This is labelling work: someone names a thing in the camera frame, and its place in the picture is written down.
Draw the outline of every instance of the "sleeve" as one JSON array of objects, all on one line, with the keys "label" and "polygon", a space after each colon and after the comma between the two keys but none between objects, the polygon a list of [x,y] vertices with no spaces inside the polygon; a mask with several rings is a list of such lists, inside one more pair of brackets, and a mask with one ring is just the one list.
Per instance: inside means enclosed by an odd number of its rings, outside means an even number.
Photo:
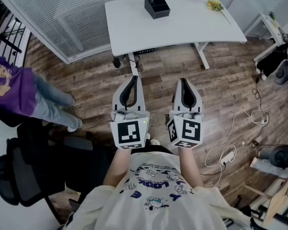
[{"label": "sleeve", "polygon": [[245,229],[250,229],[250,218],[238,209],[231,207],[217,187],[204,188],[197,186],[194,188],[194,192],[207,202],[222,219],[232,219]]},{"label": "sleeve", "polygon": [[69,217],[64,230],[93,230],[98,216],[115,187],[99,186],[85,198],[79,209]]}]

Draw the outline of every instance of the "forearm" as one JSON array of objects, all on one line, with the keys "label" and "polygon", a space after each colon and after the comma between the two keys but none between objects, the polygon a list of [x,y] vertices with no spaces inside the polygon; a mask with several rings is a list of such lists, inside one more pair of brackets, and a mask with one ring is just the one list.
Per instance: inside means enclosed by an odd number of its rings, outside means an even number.
[{"label": "forearm", "polygon": [[108,169],[103,185],[116,187],[125,176],[130,165],[131,149],[117,149],[113,161]]},{"label": "forearm", "polygon": [[192,149],[178,148],[180,172],[192,188],[204,186],[200,171],[197,167]]}]

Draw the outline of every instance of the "white t-shirt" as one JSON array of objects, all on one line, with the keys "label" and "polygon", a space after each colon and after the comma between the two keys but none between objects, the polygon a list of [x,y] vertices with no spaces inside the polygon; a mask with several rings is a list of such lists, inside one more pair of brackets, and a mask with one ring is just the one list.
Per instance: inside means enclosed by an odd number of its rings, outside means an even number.
[{"label": "white t-shirt", "polygon": [[217,188],[191,188],[180,174],[178,156],[131,155],[131,166],[115,188],[90,192],[66,230],[226,230],[230,218],[245,229],[250,219],[229,206]]}]

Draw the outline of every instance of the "blue jeans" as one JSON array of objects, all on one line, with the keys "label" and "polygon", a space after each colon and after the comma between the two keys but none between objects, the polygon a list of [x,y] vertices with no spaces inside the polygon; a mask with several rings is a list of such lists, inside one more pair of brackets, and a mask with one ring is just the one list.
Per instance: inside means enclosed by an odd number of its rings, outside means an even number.
[{"label": "blue jeans", "polygon": [[36,89],[36,107],[31,117],[43,119],[48,122],[64,125],[77,129],[81,120],[75,116],[60,110],[55,104],[71,106],[74,99],[70,94],[64,93],[57,88],[46,83],[40,76],[34,76],[34,86]]}]

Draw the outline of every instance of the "black pants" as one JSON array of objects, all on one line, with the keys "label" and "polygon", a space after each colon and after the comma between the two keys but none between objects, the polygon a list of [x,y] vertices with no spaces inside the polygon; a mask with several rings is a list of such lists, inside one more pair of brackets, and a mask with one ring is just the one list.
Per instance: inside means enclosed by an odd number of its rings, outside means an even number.
[{"label": "black pants", "polygon": [[160,152],[173,154],[172,152],[170,152],[165,147],[162,147],[159,145],[150,145],[150,140],[148,140],[148,139],[146,140],[145,147],[138,148],[138,149],[132,149],[131,154],[134,154],[136,152],[150,152],[150,151],[160,151]]},{"label": "black pants", "polygon": [[258,62],[257,68],[260,71],[263,71],[264,75],[266,75],[268,77],[271,73],[273,73],[277,69],[279,64],[284,59],[287,59],[287,52],[286,52],[287,48],[288,48],[288,43],[277,47],[266,58],[264,58]]}]

